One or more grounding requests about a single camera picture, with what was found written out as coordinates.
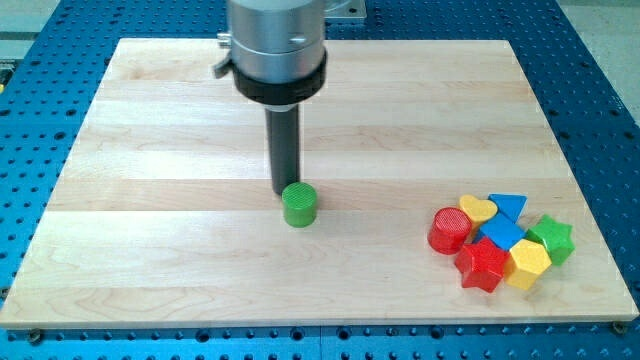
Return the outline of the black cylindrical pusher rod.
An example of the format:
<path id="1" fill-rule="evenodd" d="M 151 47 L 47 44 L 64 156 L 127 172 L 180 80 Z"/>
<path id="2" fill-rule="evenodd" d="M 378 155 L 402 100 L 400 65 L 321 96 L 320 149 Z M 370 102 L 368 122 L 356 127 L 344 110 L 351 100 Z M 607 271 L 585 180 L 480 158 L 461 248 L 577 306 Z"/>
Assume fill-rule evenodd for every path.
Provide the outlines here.
<path id="1" fill-rule="evenodd" d="M 269 106 L 265 115 L 272 189 L 281 195 L 300 179 L 299 106 Z"/>

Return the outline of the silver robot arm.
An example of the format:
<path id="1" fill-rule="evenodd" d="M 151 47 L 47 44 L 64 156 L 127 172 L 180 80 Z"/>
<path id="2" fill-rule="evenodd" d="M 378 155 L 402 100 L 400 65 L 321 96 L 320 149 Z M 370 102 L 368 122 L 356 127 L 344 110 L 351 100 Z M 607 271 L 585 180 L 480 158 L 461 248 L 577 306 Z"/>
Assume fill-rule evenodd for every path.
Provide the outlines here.
<path id="1" fill-rule="evenodd" d="M 227 55 L 214 76 L 233 74 L 236 89 L 264 106 L 273 191 L 300 180 L 300 107 L 326 79 L 322 0 L 228 0 Z"/>

